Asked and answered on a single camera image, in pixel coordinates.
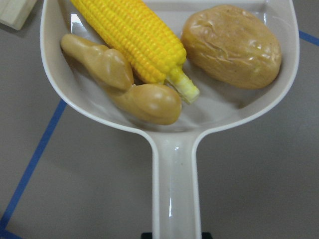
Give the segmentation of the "yellow toy corn cob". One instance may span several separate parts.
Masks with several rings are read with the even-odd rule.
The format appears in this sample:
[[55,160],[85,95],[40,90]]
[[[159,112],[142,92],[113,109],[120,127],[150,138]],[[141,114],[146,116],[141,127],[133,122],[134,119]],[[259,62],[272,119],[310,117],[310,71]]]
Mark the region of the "yellow toy corn cob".
[[199,89],[183,72],[186,50],[141,0],[74,0],[74,7],[106,44],[119,50],[145,83],[169,83],[188,103]]

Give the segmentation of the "tan toy ginger root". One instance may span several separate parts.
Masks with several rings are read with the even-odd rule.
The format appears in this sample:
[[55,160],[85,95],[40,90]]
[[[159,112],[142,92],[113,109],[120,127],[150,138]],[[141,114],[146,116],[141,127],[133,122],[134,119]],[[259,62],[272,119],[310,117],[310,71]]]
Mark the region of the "tan toy ginger root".
[[118,50],[74,34],[64,35],[60,46],[85,67],[118,108],[154,124],[178,120],[182,103],[177,92],[161,84],[136,85],[129,62]]

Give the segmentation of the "beige plastic dustpan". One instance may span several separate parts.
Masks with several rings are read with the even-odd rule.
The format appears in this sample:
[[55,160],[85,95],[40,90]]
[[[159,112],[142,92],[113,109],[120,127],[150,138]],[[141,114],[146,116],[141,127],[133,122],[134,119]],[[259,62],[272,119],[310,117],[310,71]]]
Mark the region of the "beige plastic dustpan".
[[199,239],[201,222],[196,150],[208,134],[263,115],[289,91],[299,65],[299,32],[290,0],[233,0],[261,19],[281,45],[282,64],[276,80],[260,90],[242,90],[210,79],[191,63],[184,71],[200,89],[179,120],[159,126],[134,119],[117,109],[107,95],[64,57],[60,39],[74,33],[101,43],[99,35],[67,0],[43,3],[40,48],[47,77],[57,94],[79,113],[105,125],[142,135],[153,151],[153,238]]

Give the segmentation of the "brown toy potato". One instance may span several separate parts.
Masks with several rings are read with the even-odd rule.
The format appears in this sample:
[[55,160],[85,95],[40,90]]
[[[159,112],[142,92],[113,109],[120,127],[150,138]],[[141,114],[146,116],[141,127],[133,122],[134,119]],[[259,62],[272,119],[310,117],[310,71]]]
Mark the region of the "brown toy potato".
[[255,15],[233,5],[190,16],[181,41],[190,62],[238,88],[266,87],[280,71],[282,52],[275,34]]

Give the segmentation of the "bamboo cutting board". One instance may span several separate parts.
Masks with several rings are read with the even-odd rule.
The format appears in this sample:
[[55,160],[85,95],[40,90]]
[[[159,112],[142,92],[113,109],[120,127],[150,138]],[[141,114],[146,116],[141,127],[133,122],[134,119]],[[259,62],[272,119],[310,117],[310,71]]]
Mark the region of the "bamboo cutting board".
[[0,22],[21,30],[37,0],[0,0]]

